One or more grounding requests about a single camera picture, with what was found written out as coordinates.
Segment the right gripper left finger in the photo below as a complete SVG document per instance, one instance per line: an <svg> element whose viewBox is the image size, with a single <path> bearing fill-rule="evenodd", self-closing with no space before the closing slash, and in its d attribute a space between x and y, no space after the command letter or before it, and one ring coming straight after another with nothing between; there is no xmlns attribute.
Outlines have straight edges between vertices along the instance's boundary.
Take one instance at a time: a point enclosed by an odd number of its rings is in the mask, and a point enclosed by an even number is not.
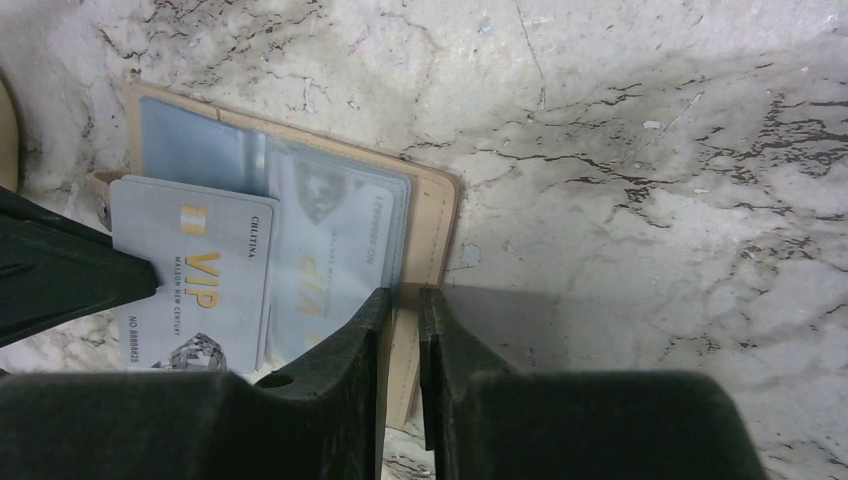
<svg viewBox="0 0 848 480"><path fill-rule="evenodd" d="M376 479L391 294L250 383L234 373L12 375L5 479Z"/></svg>

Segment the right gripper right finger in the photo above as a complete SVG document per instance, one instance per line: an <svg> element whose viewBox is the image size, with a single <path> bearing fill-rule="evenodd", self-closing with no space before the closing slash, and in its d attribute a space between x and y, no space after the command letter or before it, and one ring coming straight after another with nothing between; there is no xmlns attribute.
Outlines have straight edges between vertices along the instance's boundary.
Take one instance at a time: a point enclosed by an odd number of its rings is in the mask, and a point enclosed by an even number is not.
<svg viewBox="0 0 848 480"><path fill-rule="evenodd" d="M421 292L422 409L440 479L763 479L730 396L687 371L522 372Z"/></svg>

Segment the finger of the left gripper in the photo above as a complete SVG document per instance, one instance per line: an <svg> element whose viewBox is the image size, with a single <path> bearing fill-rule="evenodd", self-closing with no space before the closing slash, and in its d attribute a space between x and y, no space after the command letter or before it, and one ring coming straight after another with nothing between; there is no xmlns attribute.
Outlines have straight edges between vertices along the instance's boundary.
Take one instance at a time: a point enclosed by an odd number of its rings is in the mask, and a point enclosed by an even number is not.
<svg viewBox="0 0 848 480"><path fill-rule="evenodd" d="M1 189L1 345L152 296L149 261L111 238Z"/></svg>

